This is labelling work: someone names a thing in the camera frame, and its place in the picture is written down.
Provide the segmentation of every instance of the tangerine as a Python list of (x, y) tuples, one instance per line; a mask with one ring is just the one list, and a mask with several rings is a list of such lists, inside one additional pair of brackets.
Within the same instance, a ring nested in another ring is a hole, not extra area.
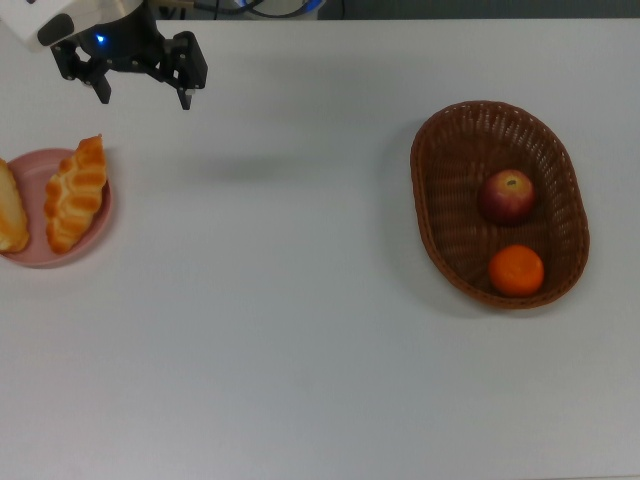
[(544, 280), (542, 259), (529, 247), (510, 245), (496, 253), (489, 262), (493, 286), (507, 297), (529, 297)]

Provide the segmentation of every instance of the brown woven basket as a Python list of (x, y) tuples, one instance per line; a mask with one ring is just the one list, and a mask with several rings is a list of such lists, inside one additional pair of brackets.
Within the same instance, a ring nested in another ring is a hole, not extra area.
[[(507, 168), (533, 181), (536, 206), (518, 227), (484, 220), (478, 188)], [(589, 229), (576, 175), (560, 140), (540, 120), (499, 102), (465, 102), (436, 113), (411, 149), (411, 175), (422, 241), (443, 275), (469, 296), (500, 308), (533, 308), (558, 299), (580, 278), (589, 254)], [(545, 279), (528, 298), (493, 288), (487, 266), (511, 244), (542, 258)]]

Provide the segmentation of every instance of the table surface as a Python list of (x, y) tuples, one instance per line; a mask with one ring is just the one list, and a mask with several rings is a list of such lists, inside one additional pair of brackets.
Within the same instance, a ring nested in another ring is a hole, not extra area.
[[(115, 73), (103, 106), (0, 25), (0, 155), (102, 133), (116, 205), (71, 265), (1, 262), (2, 478), (640, 473), (640, 21), (160, 29), (207, 58), (190, 112)], [(476, 99), (572, 157), (591, 253), (550, 306), (480, 306), (421, 244), (413, 137)]]

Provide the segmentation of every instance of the red apple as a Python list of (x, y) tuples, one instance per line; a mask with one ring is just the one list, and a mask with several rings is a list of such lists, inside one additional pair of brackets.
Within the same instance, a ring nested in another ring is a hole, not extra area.
[(527, 219), (536, 200), (533, 183), (519, 170), (502, 170), (478, 191), (478, 209), (498, 225), (513, 226)]

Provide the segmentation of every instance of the bread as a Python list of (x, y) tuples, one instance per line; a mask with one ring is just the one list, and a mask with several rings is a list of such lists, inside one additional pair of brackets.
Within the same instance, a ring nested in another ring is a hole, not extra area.
[(29, 241), (27, 214), (7, 163), (0, 160), (0, 252), (19, 252)]
[(44, 206), (47, 241), (54, 253), (68, 252), (89, 229), (102, 205), (106, 181), (102, 136), (82, 140), (75, 153), (60, 162), (47, 183)]

